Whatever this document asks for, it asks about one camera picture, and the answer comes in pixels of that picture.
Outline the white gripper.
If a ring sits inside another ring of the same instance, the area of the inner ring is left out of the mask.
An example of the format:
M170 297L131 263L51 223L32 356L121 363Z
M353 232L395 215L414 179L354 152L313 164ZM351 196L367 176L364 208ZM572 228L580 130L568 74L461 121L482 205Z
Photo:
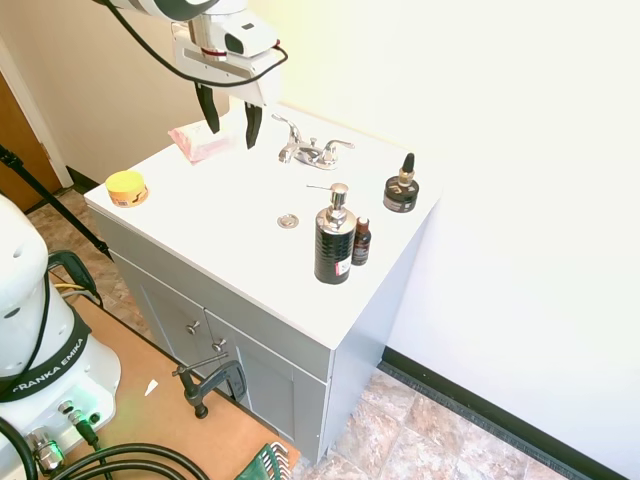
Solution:
M198 79L229 84L250 80L246 85L228 87L228 94L245 101L246 116L245 141L252 149L258 139L263 109L275 104L281 95L280 70L275 68L258 80L260 73L274 66L281 53L272 49L252 58L228 53L222 60L206 54L191 42L190 32L185 24L171 24L175 66L182 73ZM220 118L214 101L214 92L207 86L195 82L195 91L204 119L213 134L220 131Z

